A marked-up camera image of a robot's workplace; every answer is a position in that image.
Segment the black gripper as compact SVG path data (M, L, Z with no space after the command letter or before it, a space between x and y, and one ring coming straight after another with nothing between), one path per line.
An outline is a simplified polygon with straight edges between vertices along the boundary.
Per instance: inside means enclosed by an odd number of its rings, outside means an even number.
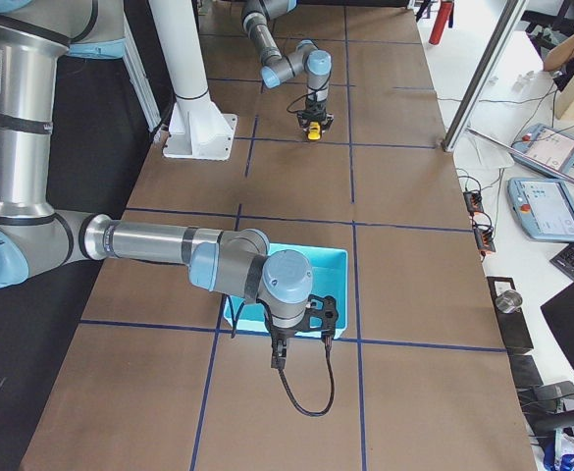
M327 99L309 93L305 99L304 114L296 113L298 125L302 131L307 130L307 120L324 120L323 131L328 131L334 122L334 115L327 113Z
M291 330L273 329L270 333L272 358L271 367L273 369L284 369L287 361L288 341L291 338Z

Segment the person's forearm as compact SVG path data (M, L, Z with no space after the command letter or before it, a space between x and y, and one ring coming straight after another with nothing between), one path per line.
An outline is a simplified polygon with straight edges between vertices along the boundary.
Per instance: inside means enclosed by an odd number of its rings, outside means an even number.
M543 70L552 72L560 69L574 58L574 34L551 49L543 61Z

